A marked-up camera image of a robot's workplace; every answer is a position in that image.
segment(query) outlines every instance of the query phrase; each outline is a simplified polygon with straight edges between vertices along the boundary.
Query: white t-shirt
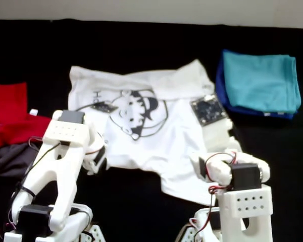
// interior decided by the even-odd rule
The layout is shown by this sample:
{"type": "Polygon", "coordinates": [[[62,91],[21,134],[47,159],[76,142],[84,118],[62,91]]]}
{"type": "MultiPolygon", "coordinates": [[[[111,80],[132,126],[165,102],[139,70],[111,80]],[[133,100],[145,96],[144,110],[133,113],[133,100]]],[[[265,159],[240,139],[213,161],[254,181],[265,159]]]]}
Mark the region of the white t-shirt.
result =
{"type": "Polygon", "coordinates": [[[69,109],[105,101],[110,115],[83,109],[103,134],[108,166],[154,171],[166,194],[210,204],[209,185],[196,177],[189,155],[206,152],[190,102],[214,92],[198,60],[178,69],[118,75],[72,67],[69,109]]]}

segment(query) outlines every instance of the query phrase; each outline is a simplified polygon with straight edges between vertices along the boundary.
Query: black table surface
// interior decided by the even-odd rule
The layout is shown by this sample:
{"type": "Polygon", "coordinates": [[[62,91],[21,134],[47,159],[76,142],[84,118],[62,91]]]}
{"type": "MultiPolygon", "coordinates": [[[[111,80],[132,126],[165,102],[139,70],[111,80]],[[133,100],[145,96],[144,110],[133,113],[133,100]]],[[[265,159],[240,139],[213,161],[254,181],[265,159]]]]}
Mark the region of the black table surface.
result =
{"type": "MultiPolygon", "coordinates": [[[[28,83],[29,109],[66,109],[70,67],[118,74],[177,69],[199,59],[215,80],[222,49],[296,57],[302,105],[292,121],[230,113],[245,152],[271,167],[274,241],[303,241],[303,30],[154,23],[0,21],[0,83],[28,83]]],[[[16,180],[0,178],[0,226],[16,180]]],[[[94,212],[107,241],[174,241],[201,205],[161,192],[152,172],[111,168],[78,179],[76,202],[94,212]]],[[[36,199],[53,203],[52,183],[36,199]]]]}

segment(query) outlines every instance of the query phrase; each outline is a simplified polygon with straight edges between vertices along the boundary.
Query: white wall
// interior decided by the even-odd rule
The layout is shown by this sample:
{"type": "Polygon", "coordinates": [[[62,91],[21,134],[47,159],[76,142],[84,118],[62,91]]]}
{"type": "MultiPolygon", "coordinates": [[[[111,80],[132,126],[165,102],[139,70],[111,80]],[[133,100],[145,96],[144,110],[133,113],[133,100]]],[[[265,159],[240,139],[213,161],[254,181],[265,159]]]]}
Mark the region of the white wall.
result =
{"type": "Polygon", "coordinates": [[[0,19],[63,19],[303,28],[303,0],[0,0],[0,19]]]}

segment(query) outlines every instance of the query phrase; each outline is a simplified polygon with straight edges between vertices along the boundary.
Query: cartoon face print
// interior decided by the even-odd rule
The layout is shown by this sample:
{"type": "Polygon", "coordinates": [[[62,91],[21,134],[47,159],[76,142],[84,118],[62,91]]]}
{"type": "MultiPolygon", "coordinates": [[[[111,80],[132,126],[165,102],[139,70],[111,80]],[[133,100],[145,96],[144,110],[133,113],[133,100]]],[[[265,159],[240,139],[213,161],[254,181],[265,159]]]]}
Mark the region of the cartoon face print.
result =
{"type": "Polygon", "coordinates": [[[118,107],[110,116],[112,122],[133,140],[157,133],[168,115],[166,103],[158,102],[151,90],[122,90],[112,104],[118,107]]]}

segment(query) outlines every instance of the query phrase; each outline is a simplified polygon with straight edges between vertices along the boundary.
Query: blue folded cloth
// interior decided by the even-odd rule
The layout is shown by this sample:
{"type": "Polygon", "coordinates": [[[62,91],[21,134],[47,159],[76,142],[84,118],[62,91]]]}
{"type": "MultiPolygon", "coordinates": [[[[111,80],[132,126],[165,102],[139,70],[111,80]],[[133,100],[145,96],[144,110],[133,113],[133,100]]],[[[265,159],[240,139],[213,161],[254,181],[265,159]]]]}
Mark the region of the blue folded cloth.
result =
{"type": "Polygon", "coordinates": [[[296,113],[301,105],[296,62],[288,55],[223,51],[226,92],[232,106],[296,113]]]}
{"type": "Polygon", "coordinates": [[[230,110],[232,112],[239,112],[239,113],[243,113],[243,114],[258,115],[258,116],[281,117],[281,118],[286,118],[286,119],[293,118],[293,114],[291,114],[291,113],[283,113],[283,114],[276,113],[276,112],[264,113],[264,112],[256,111],[256,110],[253,110],[250,108],[232,106],[229,102],[229,98],[228,98],[228,95],[226,92],[222,56],[219,61],[219,66],[217,69],[216,93],[217,93],[217,96],[218,96],[220,102],[222,103],[222,105],[224,105],[228,110],[230,110]]]}

